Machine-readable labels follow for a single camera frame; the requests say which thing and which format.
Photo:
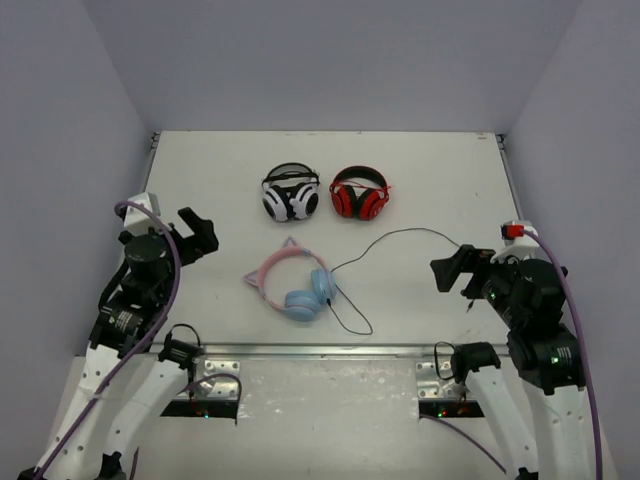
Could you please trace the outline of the pink blue cat-ear headphones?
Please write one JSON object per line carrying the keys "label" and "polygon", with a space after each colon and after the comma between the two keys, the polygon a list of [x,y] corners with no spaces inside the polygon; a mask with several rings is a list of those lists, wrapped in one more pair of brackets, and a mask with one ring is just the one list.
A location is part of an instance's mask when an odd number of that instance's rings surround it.
{"label": "pink blue cat-ear headphones", "polygon": [[[293,257],[311,258],[319,267],[311,271],[310,290],[290,291],[285,295],[283,303],[278,304],[271,300],[266,293],[267,274],[277,263]],[[298,322],[314,320],[325,306],[332,306],[337,294],[333,273],[328,269],[325,261],[311,250],[303,247],[292,236],[287,237],[280,249],[266,258],[257,270],[246,274],[243,280],[256,288],[262,299],[273,309]]]}

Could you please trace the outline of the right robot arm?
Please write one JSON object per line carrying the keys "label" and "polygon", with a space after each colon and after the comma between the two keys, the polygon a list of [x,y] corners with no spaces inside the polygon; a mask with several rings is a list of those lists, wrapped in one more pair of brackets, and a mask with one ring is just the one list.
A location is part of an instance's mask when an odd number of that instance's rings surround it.
{"label": "right robot arm", "polygon": [[561,323],[565,270],[540,259],[498,260],[494,251],[469,244],[430,267],[441,293],[450,291],[460,274],[470,274],[462,296],[487,301],[508,328],[508,353],[527,395],[531,425],[509,392],[491,344],[456,345],[450,360],[453,380],[473,395],[489,424],[507,477],[592,478],[579,343]]}

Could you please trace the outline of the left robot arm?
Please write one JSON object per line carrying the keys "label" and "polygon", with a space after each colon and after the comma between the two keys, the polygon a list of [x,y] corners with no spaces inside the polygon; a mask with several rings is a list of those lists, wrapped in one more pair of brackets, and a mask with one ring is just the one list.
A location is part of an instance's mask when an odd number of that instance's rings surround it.
{"label": "left robot arm", "polygon": [[178,215],[182,236],[142,199],[115,207],[124,229],[123,261],[98,302],[82,375],[46,452],[22,479],[125,478],[123,460],[150,415],[159,415],[190,377],[198,347],[166,342],[151,374],[130,401],[125,393],[167,320],[181,270],[218,250],[214,224],[191,208]]}

